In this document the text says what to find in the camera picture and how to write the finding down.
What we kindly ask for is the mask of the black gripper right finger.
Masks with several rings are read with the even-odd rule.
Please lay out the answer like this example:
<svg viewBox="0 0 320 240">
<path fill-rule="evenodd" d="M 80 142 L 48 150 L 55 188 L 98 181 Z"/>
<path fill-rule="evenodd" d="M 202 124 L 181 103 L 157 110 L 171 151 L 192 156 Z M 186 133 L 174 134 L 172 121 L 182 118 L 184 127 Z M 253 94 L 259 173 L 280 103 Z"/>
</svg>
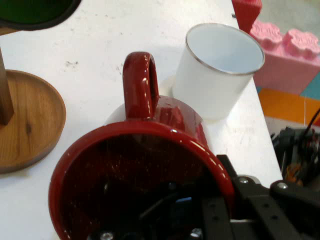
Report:
<svg viewBox="0 0 320 240">
<path fill-rule="evenodd" d="M 320 194 L 284 180 L 269 188 L 251 177 L 240 176 L 227 155 L 217 157 L 232 182 L 233 194 L 226 202 L 234 235 L 253 234 L 266 240 L 318 240 L 320 238 Z"/>
</svg>

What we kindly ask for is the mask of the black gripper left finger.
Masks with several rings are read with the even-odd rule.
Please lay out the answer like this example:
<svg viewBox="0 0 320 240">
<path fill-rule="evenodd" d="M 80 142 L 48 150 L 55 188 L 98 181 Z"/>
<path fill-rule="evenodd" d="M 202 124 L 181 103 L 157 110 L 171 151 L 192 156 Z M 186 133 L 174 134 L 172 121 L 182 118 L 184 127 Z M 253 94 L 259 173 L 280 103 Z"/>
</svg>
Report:
<svg viewBox="0 0 320 240">
<path fill-rule="evenodd" d="M 214 182 L 165 182 L 145 193 L 119 183 L 102 192 L 101 227 L 89 240 L 233 240 L 227 204 Z"/>
</svg>

